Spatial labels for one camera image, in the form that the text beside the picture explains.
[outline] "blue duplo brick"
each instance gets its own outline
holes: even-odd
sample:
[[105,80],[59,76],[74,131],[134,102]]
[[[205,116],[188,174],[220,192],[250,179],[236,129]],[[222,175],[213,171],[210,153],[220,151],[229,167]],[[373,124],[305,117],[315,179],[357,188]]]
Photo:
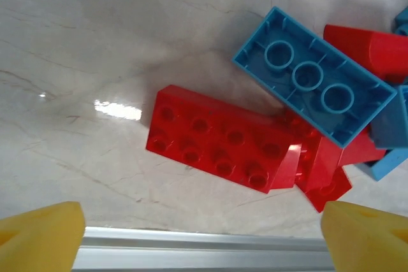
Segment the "blue duplo brick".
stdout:
[[394,34],[408,36],[408,24],[402,24],[394,30]]
[[376,181],[379,181],[406,159],[408,159],[408,148],[393,149],[388,151],[379,161],[366,162],[356,166]]
[[233,62],[342,148],[397,93],[276,7]]
[[408,7],[403,9],[395,18],[395,27],[400,27],[401,25],[408,24]]
[[408,148],[408,85],[395,88],[397,95],[371,121],[371,136],[377,148]]

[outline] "red duplo brick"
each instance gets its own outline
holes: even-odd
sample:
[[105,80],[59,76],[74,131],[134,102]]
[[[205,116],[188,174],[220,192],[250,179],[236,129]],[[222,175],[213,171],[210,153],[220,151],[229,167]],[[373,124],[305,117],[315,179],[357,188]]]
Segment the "red duplo brick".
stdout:
[[302,142],[300,138],[294,138],[273,178],[271,189],[292,188],[295,186],[301,151]]
[[347,191],[351,189],[351,183],[344,173],[343,168],[338,167],[333,175],[333,180],[329,186],[312,189],[305,192],[306,197],[315,207],[315,209],[321,213],[328,201],[335,201],[339,197],[343,196]]
[[379,78],[402,83],[408,75],[408,37],[326,25],[323,38]]
[[296,143],[272,117],[169,85],[157,93],[146,149],[268,193],[290,185],[278,170]]
[[338,166],[378,161],[384,157],[385,153],[386,150],[375,147],[370,138],[370,128],[366,127],[350,145],[343,149]]
[[329,186],[342,149],[292,111],[286,110],[284,116],[287,126],[302,141],[297,186],[304,192]]

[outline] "toy block pile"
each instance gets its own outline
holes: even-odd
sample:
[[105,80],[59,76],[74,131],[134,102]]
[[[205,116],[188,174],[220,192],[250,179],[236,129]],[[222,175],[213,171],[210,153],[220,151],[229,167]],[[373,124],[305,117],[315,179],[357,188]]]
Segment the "toy block pile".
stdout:
[[297,185],[322,211],[351,189],[343,166],[367,162],[379,180],[408,158],[408,10],[395,20],[397,34],[327,25],[321,39],[272,8],[233,62],[284,112],[169,85],[146,149],[264,193]]

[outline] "white marble table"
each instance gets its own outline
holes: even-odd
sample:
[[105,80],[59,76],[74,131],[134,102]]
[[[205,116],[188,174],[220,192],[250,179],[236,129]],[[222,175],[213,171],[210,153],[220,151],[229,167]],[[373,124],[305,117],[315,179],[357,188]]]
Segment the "white marble table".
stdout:
[[[260,194],[145,151],[174,83],[262,113],[279,104],[231,64],[273,5],[389,31],[408,0],[0,0],[0,217],[80,201],[88,225],[320,236],[297,189]],[[407,168],[350,167],[342,199],[408,214]]]

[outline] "yellow foam pad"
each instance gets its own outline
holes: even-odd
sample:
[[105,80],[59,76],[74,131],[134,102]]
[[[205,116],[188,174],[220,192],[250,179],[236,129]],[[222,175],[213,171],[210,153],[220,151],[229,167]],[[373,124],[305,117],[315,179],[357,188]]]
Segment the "yellow foam pad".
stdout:
[[0,220],[0,271],[69,272],[85,231],[77,202]]
[[327,202],[321,229],[337,272],[408,271],[408,218]]

